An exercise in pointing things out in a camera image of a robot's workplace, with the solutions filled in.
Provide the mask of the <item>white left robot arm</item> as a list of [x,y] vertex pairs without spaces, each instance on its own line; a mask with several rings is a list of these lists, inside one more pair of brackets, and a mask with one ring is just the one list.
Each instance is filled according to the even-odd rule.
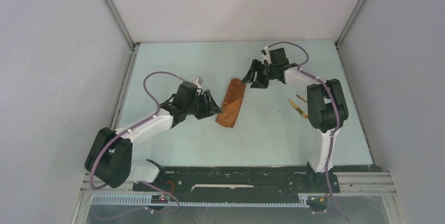
[[117,130],[102,128],[94,139],[84,167],[111,188],[129,181],[142,181],[152,190],[161,190],[166,184],[162,166],[149,159],[135,161],[134,150],[155,135],[183,122],[189,115],[200,120],[219,113],[221,108],[209,90],[184,81],[177,92],[159,104],[149,117]]

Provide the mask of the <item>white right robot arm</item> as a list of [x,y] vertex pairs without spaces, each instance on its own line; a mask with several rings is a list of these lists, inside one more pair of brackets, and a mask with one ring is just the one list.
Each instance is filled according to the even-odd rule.
[[322,80],[303,70],[297,63],[290,63],[284,48],[264,47],[263,59],[254,59],[242,79],[251,88],[266,89],[271,80],[306,88],[307,113],[315,129],[315,151],[309,160],[314,172],[305,177],[306,187],[319,191],[326,185],[322,173],[332,167],[332,154],[339,130],[348,119],[348,107],[339,80]]

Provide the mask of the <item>orange cloth napkin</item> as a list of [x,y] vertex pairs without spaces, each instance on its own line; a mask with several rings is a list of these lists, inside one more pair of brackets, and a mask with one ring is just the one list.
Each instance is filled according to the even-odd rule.
[[216,117],[216,123],[223,127],[233,128],[241,109],[246,84],[240,79],[231,79],[224,97],[221,112]]

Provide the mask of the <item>gold knife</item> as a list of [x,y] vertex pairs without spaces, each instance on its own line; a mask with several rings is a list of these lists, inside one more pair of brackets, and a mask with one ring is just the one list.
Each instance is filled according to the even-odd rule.
[[291,106],[305,119],[308,119],[309,116],[308,114],[303,111],[295,102],[293,102],[291,99],[289,99],[289,103],[291,104]]

